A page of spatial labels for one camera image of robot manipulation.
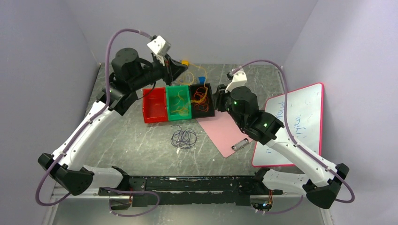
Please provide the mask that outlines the black plastic bin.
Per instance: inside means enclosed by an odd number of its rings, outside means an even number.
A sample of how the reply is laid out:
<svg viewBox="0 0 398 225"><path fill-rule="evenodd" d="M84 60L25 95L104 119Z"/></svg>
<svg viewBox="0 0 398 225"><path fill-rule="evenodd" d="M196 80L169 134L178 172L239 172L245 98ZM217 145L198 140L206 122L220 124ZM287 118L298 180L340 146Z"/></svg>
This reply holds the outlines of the black plastic bin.
<svg viewBox="0 0 398 225"><path fill-rule="evenodd" d="M212 98L211 85L193 84L189 86L190 100L191 100L191 117L207 118L214 117L214 104Z"/></svg>

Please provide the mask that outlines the red plastic bin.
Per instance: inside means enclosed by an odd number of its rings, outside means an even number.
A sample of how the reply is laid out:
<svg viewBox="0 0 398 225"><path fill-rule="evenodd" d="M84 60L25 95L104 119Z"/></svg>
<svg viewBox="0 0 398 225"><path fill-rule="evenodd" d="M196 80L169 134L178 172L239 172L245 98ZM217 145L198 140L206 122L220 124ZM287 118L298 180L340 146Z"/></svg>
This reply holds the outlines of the red plastic bin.
<svg viewBox="0 0 398 225"><path fill-rule="evenodd" d="M144 123L168 121L166 88L143 89L145 97L142 101Z"/></svg>

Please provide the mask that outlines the green plastic bin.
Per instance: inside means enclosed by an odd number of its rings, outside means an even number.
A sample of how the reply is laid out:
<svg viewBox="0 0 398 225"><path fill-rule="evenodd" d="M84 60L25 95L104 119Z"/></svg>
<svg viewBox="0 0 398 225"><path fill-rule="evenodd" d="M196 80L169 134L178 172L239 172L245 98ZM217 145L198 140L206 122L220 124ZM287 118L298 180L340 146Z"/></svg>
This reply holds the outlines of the green plastic bin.
<svg viewBox="0 0 398 225"><path fill-rule="evenodd" d="M189 86L166 87L166 101L169 121L192 119Z"/></svg>

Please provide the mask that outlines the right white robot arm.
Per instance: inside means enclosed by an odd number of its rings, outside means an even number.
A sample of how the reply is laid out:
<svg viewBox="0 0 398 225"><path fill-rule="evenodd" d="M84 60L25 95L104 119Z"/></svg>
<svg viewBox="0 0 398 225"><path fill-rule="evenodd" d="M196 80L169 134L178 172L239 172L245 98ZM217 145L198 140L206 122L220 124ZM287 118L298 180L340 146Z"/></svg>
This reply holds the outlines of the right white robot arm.
<svg viewBox="0 0 398 225"><path fill-rule="evenodd" d="M322 209L329 209L339 200L337 195L341 186L348 185L345 181L350 170L347 165L336 165L306 150L304 144L290 137L285 122L259 109L257 96L246 86L228 91L226 85L218 85L213 98L215 109L227 112L240 132L277 151L302 171L302 174L293 174L260 169L253 182L258 194L265 194L268 190L297 193L305 195Z"/></svg>

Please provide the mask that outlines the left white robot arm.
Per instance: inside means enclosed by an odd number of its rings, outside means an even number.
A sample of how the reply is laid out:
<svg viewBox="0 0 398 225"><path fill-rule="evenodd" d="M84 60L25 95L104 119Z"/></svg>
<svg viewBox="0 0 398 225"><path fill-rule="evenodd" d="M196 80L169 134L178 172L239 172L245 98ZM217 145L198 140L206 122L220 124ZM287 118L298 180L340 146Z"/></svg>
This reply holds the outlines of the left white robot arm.
<svg viewBox="0 0 398 225"><path fill-rule="evenodd" d="M152 61L147 61L133 48L123 48L114 58L107 57L106 85L91 110L66 142L53 153L42 154L38 163L70 195L80 195L89 188L109 188L118 195L127 193L130 176L115 166L86 166L89 152L105 131L138 100L139 89L158 80L170 85L187 68L169 55L153 56Z"/></svg>

